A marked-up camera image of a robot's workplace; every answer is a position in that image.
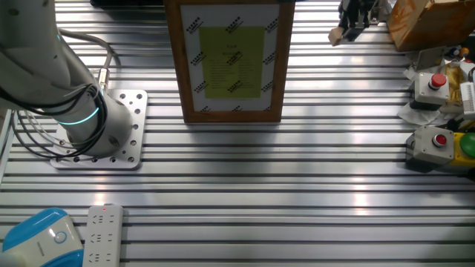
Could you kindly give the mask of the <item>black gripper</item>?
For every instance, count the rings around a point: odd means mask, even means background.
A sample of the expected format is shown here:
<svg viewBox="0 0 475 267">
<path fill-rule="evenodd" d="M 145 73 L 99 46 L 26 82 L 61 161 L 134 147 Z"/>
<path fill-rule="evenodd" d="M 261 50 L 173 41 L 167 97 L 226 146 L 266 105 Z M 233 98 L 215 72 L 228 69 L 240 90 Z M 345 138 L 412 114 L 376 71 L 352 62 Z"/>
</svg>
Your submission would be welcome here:
<svg viewBox="0 0 475 267">
<path fill-rule="evenodd" d="M 375 0 L 341 0 L 338 6 L 339 24 L 343 40 L 353 42 L 367 28 L 369 13 Z"/>
</svg>

